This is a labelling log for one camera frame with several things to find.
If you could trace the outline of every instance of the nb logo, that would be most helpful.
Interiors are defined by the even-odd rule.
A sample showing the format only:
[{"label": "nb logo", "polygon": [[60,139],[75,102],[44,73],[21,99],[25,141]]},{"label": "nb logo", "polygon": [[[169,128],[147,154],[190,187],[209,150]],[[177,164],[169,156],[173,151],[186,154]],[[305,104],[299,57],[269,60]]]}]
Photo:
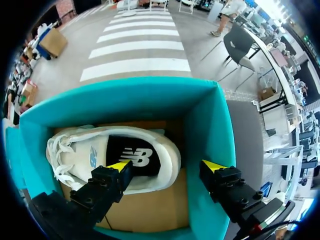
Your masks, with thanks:
[{"label": "nb logo", "polygon": [[90,166],[93,168],[97,167],[97,150],[91,146],[90,148]]},{"label": "nb logo", "polygon": [[132,160],[133,166],[135,167],[145,167],[149,164],[150,159],[149,157],[152,155],[152,150],[148,148],[137,148],[134,152],[131,147],[126,147],[121,155],[121,158],[124,159],[119,159],[119,161],[124,161],[124,160]]}]

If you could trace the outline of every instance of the floor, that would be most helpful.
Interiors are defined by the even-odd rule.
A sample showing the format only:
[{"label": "floor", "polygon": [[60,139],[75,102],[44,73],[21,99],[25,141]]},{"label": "floor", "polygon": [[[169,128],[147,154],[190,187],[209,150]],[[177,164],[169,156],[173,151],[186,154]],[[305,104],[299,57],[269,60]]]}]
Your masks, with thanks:
[{"label": "floor", "polygon": [[[178,76],[217,81],[237,67],[224,63],[228,56],[222,38],[209,35],[219,22],[206,21],[207,13],[193,15],[178,11],[179,3],[169,2],[168,11],[139,9],[133,17],[122,18],[111,6],[101,5],[72,19],[60,28],[68,45],[57,59],[41,58],[31,77],[40,91],[36,103],[83,85],[139,76]],[[269,62],[259,52],[252,58],[259,72]],[[240,68],[220,82],[230,100],[257,100],[255,73],[235,92],[251,70]],[[290,137],[268,137],[261,118],[266,150],[288,144]],[[279,182],[280,168],[266,166],[263,182]]]}]

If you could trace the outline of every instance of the black insole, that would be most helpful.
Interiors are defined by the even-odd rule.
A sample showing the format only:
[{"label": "black insole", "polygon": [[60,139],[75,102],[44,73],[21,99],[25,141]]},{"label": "black insole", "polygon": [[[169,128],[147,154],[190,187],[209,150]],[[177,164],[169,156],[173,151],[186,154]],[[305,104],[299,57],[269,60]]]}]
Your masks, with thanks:
[{"label": "black insole", "polygon": [[132,160],[134,176],[156,176],[160,169],[159,156],[154,147],[140,138],[109,136],[106,148],[106,165],[120,160]]}]

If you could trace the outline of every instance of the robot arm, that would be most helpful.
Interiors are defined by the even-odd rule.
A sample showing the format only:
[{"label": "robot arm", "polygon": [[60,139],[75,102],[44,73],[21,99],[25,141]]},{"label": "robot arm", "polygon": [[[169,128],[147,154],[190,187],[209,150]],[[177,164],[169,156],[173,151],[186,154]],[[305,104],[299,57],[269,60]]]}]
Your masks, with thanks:
[{"label": "robot arm", "polygon": [[241,171],[202,160],[200,179],[214,203],[220,203],[233,223],[240,227],[234,240],[250,238],[267,239],[275,229],[263,233],[267,227],[283,222],[294,209],[295,203],[288,201],[286,206],[274,198],[268,204],[262,202],[263,192],[255,191],[241,178]]},{"label": "robot arm", "polygon": [[[50,239],[115,239],[95,231],[113,203],[119,203],[124,190],[133,178],[133,163],[130,160],[108,167],[99,166],[78,191],[70,192],[67,201],[57,192],[41,193],[29,204],[33,217]],[[241,178],[235,167],[202,160],[200,179],[214,203],[220,203],[233,223],[240,226],[235,240],[250,238],[264,240],[272,234],[268,226],[282,222],[294,208],[289,201],[286,206],[277,198],[268,204],[262,202],[263,193],[253,190]]]}]

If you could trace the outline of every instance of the brown box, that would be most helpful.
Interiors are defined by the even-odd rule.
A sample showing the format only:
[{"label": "brown box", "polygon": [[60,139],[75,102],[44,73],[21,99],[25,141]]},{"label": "brown box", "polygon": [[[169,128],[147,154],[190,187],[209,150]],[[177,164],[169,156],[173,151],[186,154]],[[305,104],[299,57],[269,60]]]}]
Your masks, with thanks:
[{"label": "brown box", "polygon": [[265,89],[258,91],[258,97],[260,101],[266,100],[272,97],[273,95],[275,95],[275,90],[272,87],[267,87]]},{"label": "brown box", "polygon": [[25,97],[29,97],[29,95],[31,94],[32,90],[33,90],[33,86],[28,84],[27,82],[25,83],[25,85],[23,86],[23,89],[21,91],[21,95],[25,96]]},{"label": "brown box", "polygon": [[[170,139],[183,153],[184,136],[182,120],[132,121],[98,126],[132,126],[143,129],[165,129]],[[56,128],[55,134],[63,130]],[[169,231],[189,226],[186,169],[182,168],[172,186],[148,193],[124,195],[114,203],[106,218],[96,225],[102,228],[128,232],[152,233]],[[60,184],[67,200],[71,188]]]},{"label": "brown box", "polygon": [[29,85],[32,87],[31,92],[28,96],[26,96],[26,100],[22,103],[22,107],[31,108],[33,105],[35,105],[35,99],[37,95],[38,88],[32,85]]},{"label": "brown box", "polygon": [[39,43],[50,55],[59,57],[68,41],[56,28],[52,28]]}]

